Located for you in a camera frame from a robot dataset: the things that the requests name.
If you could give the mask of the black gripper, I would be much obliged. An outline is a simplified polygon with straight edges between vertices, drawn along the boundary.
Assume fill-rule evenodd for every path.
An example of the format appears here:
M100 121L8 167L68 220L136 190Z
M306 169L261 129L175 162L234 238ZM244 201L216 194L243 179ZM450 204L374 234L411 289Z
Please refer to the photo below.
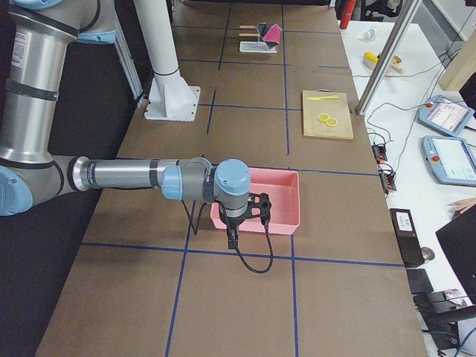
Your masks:
M240 208L241 214L237 216L231 215L231 209L227 209L222 202L218 201L219 218L227 228L228 248L237 250L239 230L238 227L248 219L259 218L262 226L268 229L271 221L272 203L267 193L249 193L246 204Z

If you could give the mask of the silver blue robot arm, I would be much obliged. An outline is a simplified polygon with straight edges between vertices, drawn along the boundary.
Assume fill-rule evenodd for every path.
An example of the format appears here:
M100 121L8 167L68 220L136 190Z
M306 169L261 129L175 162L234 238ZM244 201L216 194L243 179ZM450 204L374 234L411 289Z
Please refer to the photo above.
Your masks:
M74 191L159 189L167 199L215 204L228 246L248 219L268 227L271 202L250 191L240 160L92 160L52 155L51 125L66 50L72 42L123 43L113 1L11 1L16 37L1 122L1 214L11 216Z

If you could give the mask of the person hand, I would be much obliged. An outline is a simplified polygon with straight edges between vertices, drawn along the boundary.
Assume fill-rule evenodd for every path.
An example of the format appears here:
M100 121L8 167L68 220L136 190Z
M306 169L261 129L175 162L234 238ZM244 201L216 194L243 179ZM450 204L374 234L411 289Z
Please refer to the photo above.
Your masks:
M466 212L469 208L472 208L476 204L476 198L467 198L467 199L461 199L457 200L456 202L450 203L450 205L454 208L455 211L459 213L464 213Z

